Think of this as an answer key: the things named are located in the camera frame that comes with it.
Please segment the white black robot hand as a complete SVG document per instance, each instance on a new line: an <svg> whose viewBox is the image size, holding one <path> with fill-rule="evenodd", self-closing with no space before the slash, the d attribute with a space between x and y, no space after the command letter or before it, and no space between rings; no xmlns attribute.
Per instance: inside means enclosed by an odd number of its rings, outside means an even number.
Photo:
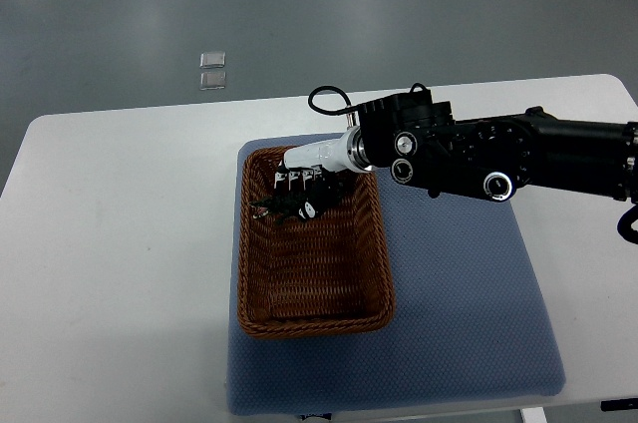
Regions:
<svg viewBox="0 0 638 423"><path fill-rule="evenodd" d="M345 193L340 173L355 171L349 156L348 137L291 148L284 153L274 174L274 195L300 193L308 220L337 206Z"/></svg>

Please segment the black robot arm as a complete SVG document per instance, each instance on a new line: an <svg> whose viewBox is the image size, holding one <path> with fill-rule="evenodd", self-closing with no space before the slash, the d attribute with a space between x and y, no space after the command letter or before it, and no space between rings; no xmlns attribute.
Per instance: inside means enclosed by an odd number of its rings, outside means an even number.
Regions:
<svg viewBox="0 0 638 423"><path fill-rule="evenodd" d="M505 202L525 186L637 201L637 125L560 120L540 107L457 121L448 101L420 83L358 105L358 123L318 144L311 166L330 172L387 169L427 190Z"/></svg>

